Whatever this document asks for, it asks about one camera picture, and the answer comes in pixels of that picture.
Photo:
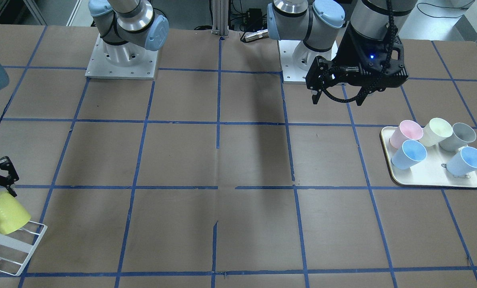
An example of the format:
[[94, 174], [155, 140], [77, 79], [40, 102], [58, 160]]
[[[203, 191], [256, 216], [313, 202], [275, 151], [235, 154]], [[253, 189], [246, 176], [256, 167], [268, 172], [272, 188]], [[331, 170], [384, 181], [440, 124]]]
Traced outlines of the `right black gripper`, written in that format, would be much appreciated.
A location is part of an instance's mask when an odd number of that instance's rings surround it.
[[17, 197], [15, 182], [19, 180], [19, 175], [8, 156], [0, 158], [0, 170], [7, 172], [6, 176], [0, 175], [0, 186], [6, 188], [12, 197]]

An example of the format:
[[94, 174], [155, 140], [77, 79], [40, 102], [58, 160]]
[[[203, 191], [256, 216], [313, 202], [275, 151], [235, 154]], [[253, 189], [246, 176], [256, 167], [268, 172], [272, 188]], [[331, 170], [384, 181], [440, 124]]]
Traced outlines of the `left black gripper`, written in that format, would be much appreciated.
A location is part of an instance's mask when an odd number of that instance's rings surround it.
[[327, 89], [345, 82], [362, 87], [356, 95], [356, 105], [361, 106], [386, 76], [386, 56], [387, 40], [367, 38], [355, 29], [346, 29], [333, 60], [316, 56], [308, 70], [306, 86], [313, 104], [318, 104], [322, 94], [332, 99]]

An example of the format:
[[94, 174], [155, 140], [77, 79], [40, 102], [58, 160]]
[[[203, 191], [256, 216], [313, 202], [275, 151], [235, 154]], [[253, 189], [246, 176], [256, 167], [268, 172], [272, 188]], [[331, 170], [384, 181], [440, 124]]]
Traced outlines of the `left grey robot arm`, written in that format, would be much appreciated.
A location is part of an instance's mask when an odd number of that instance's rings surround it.
[[310, 52], [304, 60], [312, 102], [321, 95], [361, 106], [374, 92], [398, 88], [409, 74], [398, 35], [415, 0], [358, 0], [349, 22], [334, 0], [274, 0], [267, 8], [273, 40], [297, 40]]

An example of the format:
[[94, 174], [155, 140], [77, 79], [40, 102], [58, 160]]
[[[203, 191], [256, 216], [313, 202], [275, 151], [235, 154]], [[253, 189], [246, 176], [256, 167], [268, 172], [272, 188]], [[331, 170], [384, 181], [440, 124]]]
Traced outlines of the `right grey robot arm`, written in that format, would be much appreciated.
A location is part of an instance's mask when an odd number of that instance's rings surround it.
[[[166, 42], [169, 23], [156, 13], [149, 0], [89, 0], [88, 9], [99, 38], [96, 40], [85, 76], [98, 80], [154, 80], [158, 51]], [[0, 64], [0, 90], [9, 76]], [[19, 180], [11, 160], [0, 159], [0, 186], [16, 197]]]

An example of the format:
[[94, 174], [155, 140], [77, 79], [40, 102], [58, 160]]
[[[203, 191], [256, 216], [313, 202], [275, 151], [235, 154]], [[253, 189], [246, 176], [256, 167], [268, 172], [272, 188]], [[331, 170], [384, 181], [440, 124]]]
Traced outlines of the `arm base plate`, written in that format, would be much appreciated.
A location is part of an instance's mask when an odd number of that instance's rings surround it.
[[85, 76], [100, 80], [154, 80], [158, 51], [133, 43], [113, 46], [98, 37]]
[[283, 82], [288, 84], [305, 84], [306, 75], [314, 58], [320, 55], [326, 60], [332, 60], [338, 50], [336, 41], [326, 52], [312, 51], [298, 40], [279, 40], [278, 44]]

